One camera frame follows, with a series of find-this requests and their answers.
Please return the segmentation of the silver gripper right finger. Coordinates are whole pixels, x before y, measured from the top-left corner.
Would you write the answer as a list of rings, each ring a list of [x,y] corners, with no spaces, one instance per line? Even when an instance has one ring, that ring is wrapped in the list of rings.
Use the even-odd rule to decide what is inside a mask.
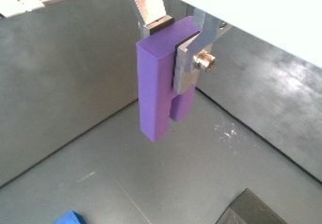
[[[173,90],[178,94],[196,84],[200,71],[208,72],[213,68],[215,57],[209,52],[221,35],[221,20],[197,8],[193,9],[192,25],[197,31],[176,48]]]

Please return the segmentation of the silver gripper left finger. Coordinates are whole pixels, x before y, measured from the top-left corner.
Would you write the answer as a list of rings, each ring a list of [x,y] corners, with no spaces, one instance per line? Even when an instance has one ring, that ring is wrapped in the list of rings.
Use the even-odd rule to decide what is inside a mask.
[[[165,13],[162,0],[128,0],[138,20],[140,37],[144,39],[174,23]]]

